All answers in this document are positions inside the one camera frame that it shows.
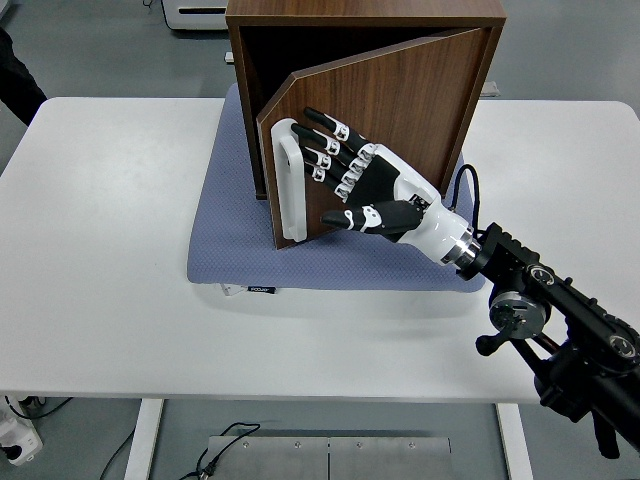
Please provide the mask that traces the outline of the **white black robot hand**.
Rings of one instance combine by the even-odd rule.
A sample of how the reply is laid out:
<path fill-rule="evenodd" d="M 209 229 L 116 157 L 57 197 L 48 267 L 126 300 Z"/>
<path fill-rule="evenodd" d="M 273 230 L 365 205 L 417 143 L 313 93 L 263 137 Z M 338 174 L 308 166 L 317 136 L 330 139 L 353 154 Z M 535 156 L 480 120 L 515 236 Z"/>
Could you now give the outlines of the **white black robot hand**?
<path fill-rule="evenodd" d="M 345 205 L 323 213 L 323 224 L 412 245 L 441 265 L 464 269 L 475 260 L 480 246 L 469 223 L 447 209 L 440 192 L 409 164 L 327 114 L 310 107 L 304 114 L 326 129 L 291 125 L 306 143 L 305 173 Z"/>

